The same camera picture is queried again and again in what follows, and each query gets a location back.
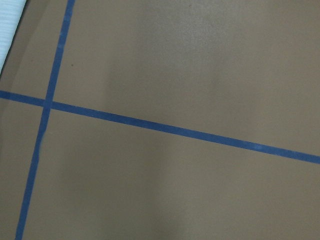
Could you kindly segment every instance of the brown surface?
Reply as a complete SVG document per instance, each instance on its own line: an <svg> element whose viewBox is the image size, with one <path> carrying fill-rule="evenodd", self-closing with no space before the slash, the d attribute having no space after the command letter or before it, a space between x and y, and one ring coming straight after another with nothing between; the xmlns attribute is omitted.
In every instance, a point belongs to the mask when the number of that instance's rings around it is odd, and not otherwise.
<svg viewBox="0 0 320 240"><path fill-rule="evenodd" d="M29 1L0 90L45 97L66 2ZM54 100L320 155L319 11L76 0ZM41 108L1 103L14 239ZM319 184L317 164L53 110L23 239L317 240Z"/></svg>

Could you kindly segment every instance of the blue tape line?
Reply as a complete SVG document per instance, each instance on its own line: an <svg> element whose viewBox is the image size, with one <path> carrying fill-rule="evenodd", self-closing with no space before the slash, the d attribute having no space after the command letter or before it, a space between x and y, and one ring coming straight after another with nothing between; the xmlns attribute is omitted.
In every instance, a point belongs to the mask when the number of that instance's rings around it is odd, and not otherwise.
<svg viewBox="0 0 320 240"><path fill-rule="evenodd" d="M36 137L35 146L33 150L29 174L26 181L24 196L22 200L22 206L20 210L20 217L19 217L18 225L16 227L15 240L21 240L23 237L26 220L27 220L28 209L30 205L30 200L31 200L32 191L34 188L34 183L35 183L35 178L36 178L36 173L37 173L37 168L39 163L40 146L48 125L51 105L52 105L54 94L55 94L60 65L61 65L64 48L67 40L67 35L69 31L70 20L71 20L74 4L75 4L75 0L68 0L66 4L63 23L62 23L60 36L59 36L58 44L55 51L54 61L52 65L50 80L49 80L45 100L43 103L42 115L41 115L38 134Z"/></svg>
<svg viewBox="0 0 320 240"><path fill-rule="evenodd" d="M115 123L121 123L131 126L136 126L144 129L156 130L164 133L180 135L188 138L204 140L212 143L228 145L236 148L252 150L256 152L261 152L265 154L277 155L285 158L301 160L310 163L320 164L320 156L311 155L303 152L287 150L283 148L278 148L274 146L268 146L263 144L258 144L250 141L238 140L231 137L225 137L215 134L210 134L201 131L190 130L182 127L171 126L166 124L161 124L157 122L141 120L133 117L117 115L113 113L93 110L89 108L69 105L60 102L53 102L52 109L60 110L72 114L83 115L91 118L107 120Z"/></svg>
<svg viewBox="0 0 320 240"><path fill-rule="evenodd" d="M31 104L39 107L42 107L45 102L45 100L40 98L21 95L17 93L8 92L8 91L2 91L2 90L0 90L0 98L12 100L12 101L16 101L24 104Z"/></svg>

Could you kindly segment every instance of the floor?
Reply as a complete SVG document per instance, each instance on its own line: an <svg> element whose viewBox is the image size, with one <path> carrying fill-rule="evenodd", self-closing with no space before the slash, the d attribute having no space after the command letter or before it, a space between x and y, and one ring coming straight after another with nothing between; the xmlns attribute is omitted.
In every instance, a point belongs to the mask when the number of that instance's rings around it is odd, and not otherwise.
<svg viewBox="0 0 320 240"><path fill-rule="evenodd" d="M0 238L319 239L319 12L28 1L0 79Z"/></svg>

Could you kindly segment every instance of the brown floor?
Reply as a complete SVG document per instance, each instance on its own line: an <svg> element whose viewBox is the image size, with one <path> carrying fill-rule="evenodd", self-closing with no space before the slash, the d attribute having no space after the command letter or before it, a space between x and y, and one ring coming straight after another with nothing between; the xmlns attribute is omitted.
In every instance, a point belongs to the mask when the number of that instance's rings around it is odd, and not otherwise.
<svg viewBox="0 0 320 240"><path fill-rule="evenodd" d="M45 98L66 0L30 0L0 90ZM320 155L320 2L76 0L54 100ZM42 108L0 99L0 239ZM24 240L317 240L320 166L52 110Z"/></svg>

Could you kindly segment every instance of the white object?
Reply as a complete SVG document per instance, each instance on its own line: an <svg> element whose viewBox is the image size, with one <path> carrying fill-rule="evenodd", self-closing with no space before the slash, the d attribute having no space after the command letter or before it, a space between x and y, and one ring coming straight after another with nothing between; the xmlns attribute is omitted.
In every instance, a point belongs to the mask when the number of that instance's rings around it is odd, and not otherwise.
<svg viewBox="0 0 320 240"><path fill-rule="evenodd" d="M5 63L26 0L0 0L0 71Z"/></svg>

